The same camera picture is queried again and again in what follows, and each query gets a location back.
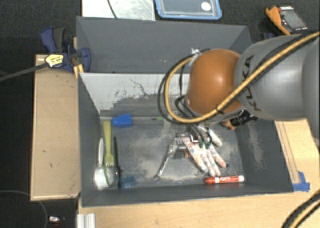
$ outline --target black floor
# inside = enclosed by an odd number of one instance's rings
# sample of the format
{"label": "black floor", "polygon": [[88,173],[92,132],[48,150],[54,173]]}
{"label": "black floor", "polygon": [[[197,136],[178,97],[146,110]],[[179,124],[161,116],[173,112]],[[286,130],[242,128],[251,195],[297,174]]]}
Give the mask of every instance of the black floor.
{"label": "black floor", "polygon": [[[319,29],[320,0],[219,1],[223,17],[216,23],[247,25],[254,42],[268,30],[264,8],[274,4],[293,5],[311,30]],[[34,65],[35,54],[45,50],[40,40],[44,28],[66,27],[65,37],[71,39],[80,14],[81,0],[0,0],[0,75]],[[21,194],[29,192],[32,114],[33,75],[1,82],[0,227],[43,227],[46,220],[42,205],[28,202],[28,196]],[[61,227],[74,226],[75,200],[45,201],[44,205],[46,215],[63,219]]]}

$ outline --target blue tape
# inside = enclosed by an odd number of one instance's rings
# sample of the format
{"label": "blue tape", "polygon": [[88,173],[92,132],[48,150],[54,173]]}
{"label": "blue tape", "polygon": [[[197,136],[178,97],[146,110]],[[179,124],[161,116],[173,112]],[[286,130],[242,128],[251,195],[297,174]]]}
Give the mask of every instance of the blue tape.
{"label": "blue tape", "polygon": [[294,183],[293,190],[294,191],[305,191],[308,192],[310,190],[310,183],[306,182],[304,173],[298,171],[300,177],[300,183]]}

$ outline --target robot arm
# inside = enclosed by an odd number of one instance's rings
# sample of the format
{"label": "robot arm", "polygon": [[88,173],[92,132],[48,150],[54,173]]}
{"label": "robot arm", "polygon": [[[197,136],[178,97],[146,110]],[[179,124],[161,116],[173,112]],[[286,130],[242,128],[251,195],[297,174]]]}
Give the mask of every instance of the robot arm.
{"label": "robot arm", "polygon": [[175,122],[220,122],[246,109],[261,119],[307,118],[319,141],[319,32],[265,40],[241,57],[229,50],[204,52],[193,60],[185,97],[194,117],[183,118],[169,105],[169,83],[192,59],[182,59],[163,80],[165,106]]}

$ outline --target gray bin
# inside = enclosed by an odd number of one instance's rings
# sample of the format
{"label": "gray bin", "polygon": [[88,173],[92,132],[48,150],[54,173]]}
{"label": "gray bin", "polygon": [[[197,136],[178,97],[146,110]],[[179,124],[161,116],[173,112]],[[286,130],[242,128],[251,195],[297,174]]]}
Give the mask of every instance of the gray bin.
{"label": "gray bin", "polygon": [[[152,181],[175,132],[185,130],[184,126],[148,121],[160,116],[155,96],[164,72],[189,55],[191,48],[242,53],[251,45],[246,27],[78,18],[77,43],[78,48],[89,47],[92,53],[90,73],[81,74],[78,80],[84,207],[293,191],[276,127],[264,120],[251,121],[235,132],[215,127],[224,141],[217,150],[229,163],[222,174],[243,174],[244,183],[206,185],[204,175],[189,159],[170,160],[161,182]],[[186,85],[187,73],[183,81]],[[173,79],[172,91],[177,90],[177,79]],[[103,135],[101,123],[123,113],[132,115],[133,126],[113,128],[112,135],[117,137],[123,173],[134,174],[137,185],[99,191],[93,172]]]}

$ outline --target blue object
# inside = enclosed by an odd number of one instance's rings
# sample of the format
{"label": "blue object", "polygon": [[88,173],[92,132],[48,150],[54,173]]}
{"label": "blue object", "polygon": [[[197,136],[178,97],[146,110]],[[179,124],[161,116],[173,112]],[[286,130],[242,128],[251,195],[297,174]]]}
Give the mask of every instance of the blue object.
{"label": "blue object", "polygon": [[43,30],[40,33],[41,41],[43,45],[47,48],[48,52],[53,54],[56,53],[58,50],[56,48],[56,44],[53,37],[53,28],[49,27]]}
{"label": "blue object", "polygon": [[119,115],[111,119],[111,125],[119,128],[126,128],[132,126],[132,119],[130,114]]}
{"label": "blue object", "polygon": [[120,188],[128,189],[136,185],[136,179],[133,175],[120,178]]}
{"label": "blue object", "polygon": [[308,192],[310,190],[310,183],[306,182],[304,173],[298,171],[301,183],[293,184],[294,191],[305,191]]}

